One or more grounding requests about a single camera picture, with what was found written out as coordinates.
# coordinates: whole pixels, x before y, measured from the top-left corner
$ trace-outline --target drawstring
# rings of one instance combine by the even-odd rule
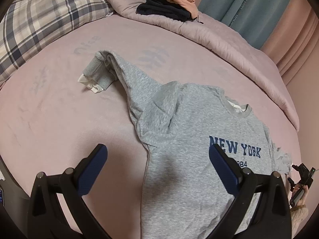
[[[197,21],[198,23],[204,24],[203,22],[200,22],[200,21],[198,20],[198,18],[199,18],[199,16],[196,17],[196,21]]]

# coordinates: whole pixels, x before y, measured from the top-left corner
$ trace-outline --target gray sweatshirt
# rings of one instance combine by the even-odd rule
[[[258,174],[288,173],[289,155],[272,143],[249,105],[208,85],[160,84],[114,52],[100,51],[83,71],[104,90],[119,79],[130,117],[149,151],[143,183],[142,238],[206,238],[233,201],[209,160],[217,143],[241,167]],[[237,232],[247,228],[255,194]]]

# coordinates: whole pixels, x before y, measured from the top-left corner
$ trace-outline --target blue curtain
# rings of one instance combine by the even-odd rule
[[[290,0],[202,0],[199,11],[228,25],[260,49]]]

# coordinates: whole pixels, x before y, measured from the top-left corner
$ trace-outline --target black folded garment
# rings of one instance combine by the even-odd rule
[[[136,13],[142,15],[163,15],[182,22],[192,20],[189,11],[179,4],[170,3],[167,0],[146,0],[146,3],[142,3],[137,7]]]

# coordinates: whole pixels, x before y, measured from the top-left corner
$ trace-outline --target stack of clothes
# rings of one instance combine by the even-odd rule
[[[178,21],[198,20],[195,0],[146,0],[140,4],[136,13],[142,15],[163,15]]]

